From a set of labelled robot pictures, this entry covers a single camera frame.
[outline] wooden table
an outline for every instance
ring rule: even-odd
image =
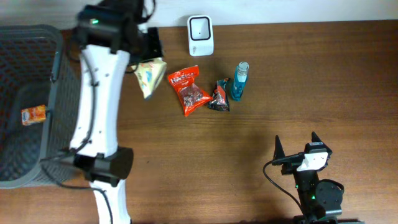
[[[199,65],[197,85],[249,62],[249,81],[231,112],[205,107],[185,118],[164,80],[143,100],[124,77],[118,138],[135,158],[127,207],[141,223],[234,223],[299,215],[262,166],[278,134],[285,153],[303,151],[312,131],[333,150],[319,173],[346,187],[341,218],[398,220],[398,21],[214,27],[215,52],[193,58],[187,29],[162,28],[167,73]],[[292,176],[270,167],[289,192]],[[86,185],[84,180],[69,184]],[[0,191],[0,223],[97,223],[91,192],[56,187]]]

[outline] gray bin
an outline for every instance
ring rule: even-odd
[[[80,81],[51,26],[0,27],[0,189],[52,184],[39,161],[68,147],[78,114]],[[44,123],[23,126],[21,110],[46,105]],[[73,171],[46,165],[59,181]]]

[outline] blue bottle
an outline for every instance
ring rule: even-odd
[[[236,67],[235,79],[231,87],[231,96],[233,100],[236,101],[241,100],[243,94],[243,88],[246,85],[246,82],[248,81],[248,71],[249,71],[249,64],[247,62],[241,62]]]

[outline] red snack bag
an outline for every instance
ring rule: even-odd
[[[169,83],[177,92],[178,98],[184,109],[184,115],[188,116],[196,108],[209,102],[212,97],[205,91],[199,89],[194,82],[199,75],[198,65],[184,68],[169,75]]]

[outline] white wall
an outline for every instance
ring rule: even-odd
[[[98,0],[2,0],[0,25],[75,25],[85,4]],[[193,14],[214,25],[398,19],[398,0],[157,0],[151,26],[185,26]]]

